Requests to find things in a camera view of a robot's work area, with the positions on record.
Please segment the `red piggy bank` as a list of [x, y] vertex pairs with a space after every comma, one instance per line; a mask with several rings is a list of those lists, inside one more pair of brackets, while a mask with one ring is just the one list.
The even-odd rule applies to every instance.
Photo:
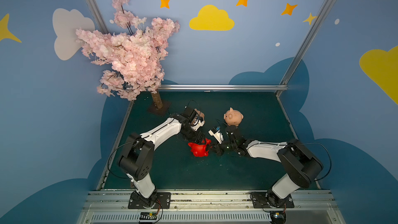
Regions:
[[209, 154], [207, 146], [211, 144], [211, 140], [205, 138], [198, 144], [189, 142], [188, 146], [195, 157], [207, 157]]

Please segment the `tan piggy bank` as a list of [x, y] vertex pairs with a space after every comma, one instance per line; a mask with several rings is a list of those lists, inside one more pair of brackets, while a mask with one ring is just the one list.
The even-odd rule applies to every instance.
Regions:
[[205, 120], [204, 120], [204, 117], [205, 117], [205, 115], [204, 115], [204, 113], [203, 112], [201, 112], [201, 111], [199, 111], [198, 109], [194, 109], [195, 110], [195, 112], [196, 112], [196, 117], [195, 117], [195, 120], [194, 120], [194, 124], [196, 125], [196, 124], [198, 124], [198, 123], [202, 123], [202, 124], [204, 124], [205, 123]]
[[238, 127], [244, 119], [244, 115], [240, 111], [234, 110], [230, 107], [230, 109], [224, 114], [223, 119], [228, 126], [234, 125]]

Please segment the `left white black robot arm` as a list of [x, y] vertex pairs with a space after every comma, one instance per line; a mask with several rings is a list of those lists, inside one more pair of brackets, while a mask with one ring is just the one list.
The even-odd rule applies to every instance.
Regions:
[[182, 134], [189, 141], [204, 141], [205, 136], [199, 131], [204, 123], [203, 115], [184, 117], [182, 114], [174, 114], [147, 132], [129, 135], [126, 143], [121, 145], [123, 150], [117, 160], [118, 167], [126, 174], [135, 189], [131, 194], [129, 208], [149, 209], [161, 204], [157, 188], [150, 177], [155, 150], [178, 134]]

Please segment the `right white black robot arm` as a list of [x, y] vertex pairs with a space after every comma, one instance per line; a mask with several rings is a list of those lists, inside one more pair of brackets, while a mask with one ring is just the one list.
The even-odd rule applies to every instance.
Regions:
[[286, 172], [266, 192], [250, 193], [254, 208], [294, 208], [291, 194], [298, 189], [309, 188], [323, 170], [322, 162], [297, 139], [281, 143], [249, 140], [234, 125], [226, 127], [225, 132], [226, 137], [220, 127], [214, 127], [208, 132], [217, 140], [211, 148], [219, 155], [234, 150], [240, 156], [279, 162]]

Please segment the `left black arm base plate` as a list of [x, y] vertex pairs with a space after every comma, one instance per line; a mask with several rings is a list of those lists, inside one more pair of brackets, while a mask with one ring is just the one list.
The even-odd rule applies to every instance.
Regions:
[[144, 198], [136, 191], [130, 195], [128, 209], [169, 209], [171, 203], [170, 192], [154, 192], [149, 198]]

